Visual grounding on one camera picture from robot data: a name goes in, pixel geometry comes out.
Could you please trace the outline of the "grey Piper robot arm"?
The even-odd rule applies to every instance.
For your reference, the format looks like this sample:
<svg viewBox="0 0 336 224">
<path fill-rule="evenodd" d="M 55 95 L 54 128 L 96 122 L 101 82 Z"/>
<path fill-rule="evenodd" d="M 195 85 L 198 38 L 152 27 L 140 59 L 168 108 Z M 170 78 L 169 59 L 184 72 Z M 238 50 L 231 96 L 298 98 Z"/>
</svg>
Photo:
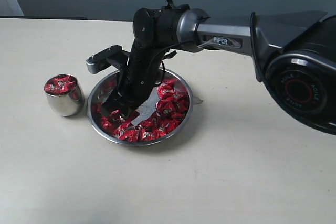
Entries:
<svg viewBox="0 0 336 224">
<path fill-rule="evenodd" d="M 223 19 L 201 9 L 138 10 L 117 86 L 102 105 L 128 117 L 149 97 L 170 49 L 250 56 L 257 81 L 291 117 L 335 134 L 335 17 L 322 11 Z"/>
</svg>

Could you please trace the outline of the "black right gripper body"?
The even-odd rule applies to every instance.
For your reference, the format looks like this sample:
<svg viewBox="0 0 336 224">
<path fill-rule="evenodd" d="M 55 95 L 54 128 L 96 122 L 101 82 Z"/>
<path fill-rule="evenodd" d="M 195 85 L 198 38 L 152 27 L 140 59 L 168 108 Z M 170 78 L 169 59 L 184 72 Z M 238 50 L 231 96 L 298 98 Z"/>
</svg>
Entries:
<svg viewBox="0 0 336 224">
<path fill-rule="evenodd" d="M 157 80 L 164 48 L 142 47 L 135 42 L 131 51 L 113 46 L 113 66 L 120 70 L 117 85 L 112 91 L 113 106 L 140 106 L 144 103 Z"/>
</svg>

